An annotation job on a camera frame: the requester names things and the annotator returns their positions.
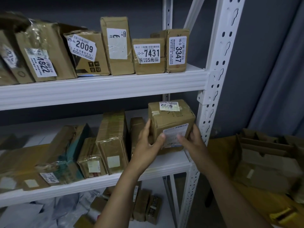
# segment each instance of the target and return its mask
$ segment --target left hand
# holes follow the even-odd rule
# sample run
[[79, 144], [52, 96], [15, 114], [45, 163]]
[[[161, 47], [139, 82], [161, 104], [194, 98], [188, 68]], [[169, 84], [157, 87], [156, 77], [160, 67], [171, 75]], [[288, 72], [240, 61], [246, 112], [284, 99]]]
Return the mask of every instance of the left hand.
[[145, 127], [140, 132], [137, 145], [133, 151], [133, 156], [129, 163], [133, 169], [138, 171], [139, 175], [141, 175], [155, 160], [158, 151], [161, 149], [166, 140], [165, 134], [161, 133], [153, 145], [149, 144], [148, 136], [150, 123], [151, 119], [148, 120]]

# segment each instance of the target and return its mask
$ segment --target hand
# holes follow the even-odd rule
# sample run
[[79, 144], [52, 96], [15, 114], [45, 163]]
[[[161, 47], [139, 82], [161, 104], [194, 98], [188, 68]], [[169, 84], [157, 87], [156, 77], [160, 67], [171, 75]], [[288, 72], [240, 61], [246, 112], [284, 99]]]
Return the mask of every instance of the hand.
[[130, 166], [137, 170], [139, 175], [141, 175], [149, 165], [155, 160], [158, 151], [163, 146], [166, 136], [161, 133], [156, 139], [153, 145], [148, 142], [149, 128], [151, 119], [148, 120], [143, 130], [138, 136], [138, 142], [133, 151], [133, 156], [131, 157]]
[[193, 125], [193, 130], [190, 132], [189, 140], [181, 135], [177, 135], [177, 138], [188, 150], [199, 172], [205, 173], [207, 164], [211, 162], [211, 157], [208, 154], [207, 147], [202, 140], [201, 133], [197, 125]]

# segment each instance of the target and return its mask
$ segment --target dark gray wall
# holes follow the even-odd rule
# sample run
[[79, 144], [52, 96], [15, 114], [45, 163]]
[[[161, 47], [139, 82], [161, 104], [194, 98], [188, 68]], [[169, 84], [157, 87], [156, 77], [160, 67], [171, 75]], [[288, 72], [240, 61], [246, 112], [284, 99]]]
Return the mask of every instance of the dark gray wall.
[[[7, 0], [0, 10], [21, 11], [31, 18], [59, 21], [100, 30], [101, 16], [127, 16], [132, 38], [149, 37], [162, 28], [162, 0]], [[192, 0], [174, 0], [173, 28], [182, 28]], [[214, 127], [219, 136], [235, 134], [247, 126], [299, 0], [246, 0], [227, 70]], [[216, 0], [205, 0], [191, 32], [188, 63], [204, 68]], [[184, 98], [196, 113], [197, 92], [172, 94]], [[0, 111], [0, 124], [99, 114], [104, 111], [146, 108], [161, 96], [84, 102], [67, 105]]]

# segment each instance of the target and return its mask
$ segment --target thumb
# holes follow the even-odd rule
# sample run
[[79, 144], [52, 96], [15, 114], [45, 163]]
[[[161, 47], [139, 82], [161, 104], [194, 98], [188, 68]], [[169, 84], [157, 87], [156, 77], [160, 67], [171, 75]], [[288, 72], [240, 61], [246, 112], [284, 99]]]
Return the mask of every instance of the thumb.
[[187, 150], [192, 148], [193, 144], [184, 136], [177, 134], [177, 139], [180, 142], [180, 144], [182, 144]]
[[159, 150], [161, 149], [161, 147], [163, 146], [163, 144], [165, 143], [165, 140], [166, 140], [165, 134], [164, 134], [164, 133], [161, 133], [161, 134], [157, 137], [156, 141], [154, 142], [154, 144], [153, 144], [153, 146], [152, 146], [153, 149], [159, 151]]

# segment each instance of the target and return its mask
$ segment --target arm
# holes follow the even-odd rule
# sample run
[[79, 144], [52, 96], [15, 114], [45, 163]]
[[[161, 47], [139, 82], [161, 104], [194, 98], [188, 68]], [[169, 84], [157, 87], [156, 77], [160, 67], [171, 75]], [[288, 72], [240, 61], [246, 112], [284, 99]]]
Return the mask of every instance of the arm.
[[230, 180], [212, 161], [195, 124], [190, 133], [190, 141], [183, 136], [178, 136], [178, 139], [188, 150], [197, 169], [207, 177], [227, 227], [272, 227], [234, 188]]
[[138, 137], [131, 161], [121, 174], [110, 199], [96, 221], [94, 228], [127, 228], [135, 185], [149, 167], [165, 142], [162, 133], [153, 145], [148, 142], [150, 119]]

